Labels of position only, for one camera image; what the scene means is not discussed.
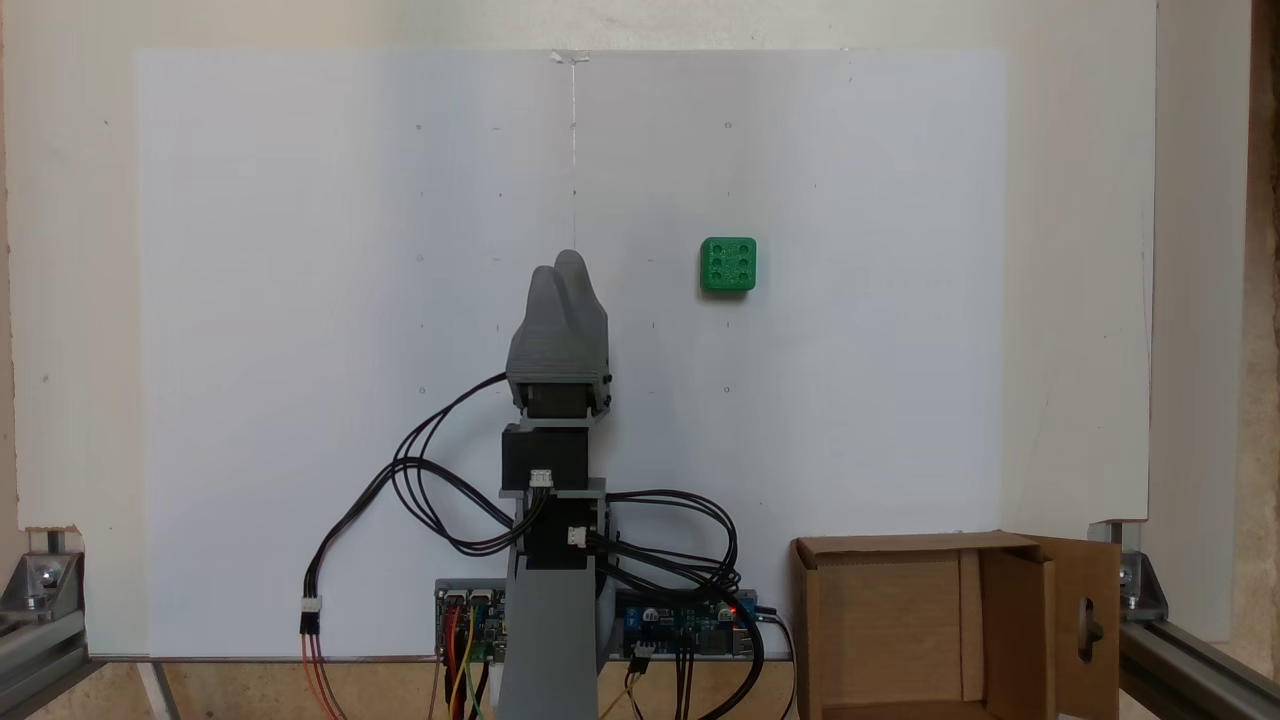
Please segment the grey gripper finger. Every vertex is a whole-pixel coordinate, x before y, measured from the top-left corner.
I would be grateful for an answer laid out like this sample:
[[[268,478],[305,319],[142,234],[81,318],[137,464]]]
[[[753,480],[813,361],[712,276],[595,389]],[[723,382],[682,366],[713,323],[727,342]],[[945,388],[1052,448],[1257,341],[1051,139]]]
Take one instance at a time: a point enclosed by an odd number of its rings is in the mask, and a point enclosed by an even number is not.
[[[552,270],[564,324],[577,336],[608,336],[608,315],[582,255],[573,249],[562,250]]]
[[[527,288],[524,319],[516,334],[554,334],[559,328],[559,275],[553,266],[536,266]]]

